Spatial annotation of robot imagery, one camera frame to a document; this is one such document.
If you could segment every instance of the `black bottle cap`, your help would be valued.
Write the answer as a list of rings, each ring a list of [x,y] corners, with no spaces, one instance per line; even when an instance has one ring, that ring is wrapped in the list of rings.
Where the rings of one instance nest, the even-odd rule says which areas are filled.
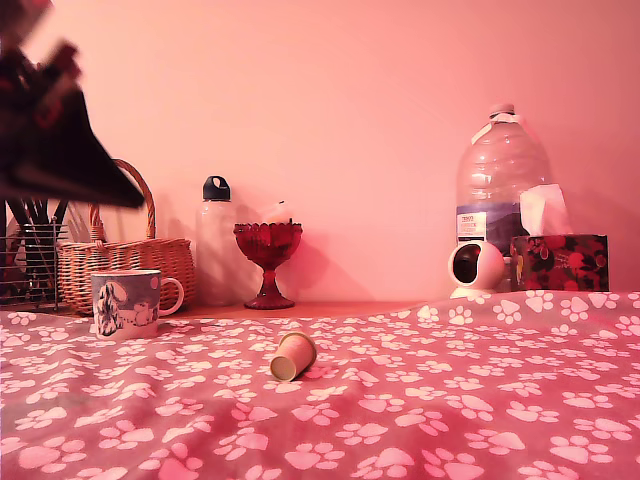
[[[205,200],[215,200],[218,202],[231,201],[231,187],[227,181],[218,175],[207,178],[202,187],[202,198]]]

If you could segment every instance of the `mug handle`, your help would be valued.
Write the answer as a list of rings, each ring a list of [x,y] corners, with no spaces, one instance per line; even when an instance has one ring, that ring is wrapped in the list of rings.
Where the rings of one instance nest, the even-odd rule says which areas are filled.
[[[166,285],[167,283],[173,283],[176,287],[178,287],[178,301],[173,307],[168,310],[162,310],[158,308],[159,317],[164,317],[166,315],[175,313],[182,306],[182,302],[184,301],[184,288],[182,288],[182,284],[175,278],[167,277],[162,279],[162,281],[160,282],[160,287],[162,287],[162,285]]]

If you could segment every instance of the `basket handle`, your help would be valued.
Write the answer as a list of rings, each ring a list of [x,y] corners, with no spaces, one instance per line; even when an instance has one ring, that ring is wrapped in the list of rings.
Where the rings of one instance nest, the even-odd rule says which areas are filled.
[[[138,172],[133,165],[125,162],[124,160],[114,159],[116,166],[129,173],[133,179],[138,183],[144,200],[147,204],[147,238],[156,238],[156,206],[153,202],[153,195],[149,185],[144,181],[140,172]],[[91,218],[91,241],[104,242],[104,224],[100,218],[100,205],[92,203],[89,207],[89,217]]]

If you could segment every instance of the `wire pen holder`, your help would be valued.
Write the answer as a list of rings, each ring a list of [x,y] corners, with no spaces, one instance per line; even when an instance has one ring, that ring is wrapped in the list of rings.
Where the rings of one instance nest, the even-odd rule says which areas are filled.
[[[58,246],[68,237],[67,225],[20,224],[0,237],[0,309],[58,311]]]

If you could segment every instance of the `mug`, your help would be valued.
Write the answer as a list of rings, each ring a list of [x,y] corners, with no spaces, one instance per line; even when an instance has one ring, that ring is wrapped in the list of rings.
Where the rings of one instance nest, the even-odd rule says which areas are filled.
[[[178,287],[178,301],[160,309],[160,288]],[[91,274],[93,321],[99,339],[117,340],[154,336],[158,317],[171,315],[182,305],[184,288],[160,270],[106,270]]]

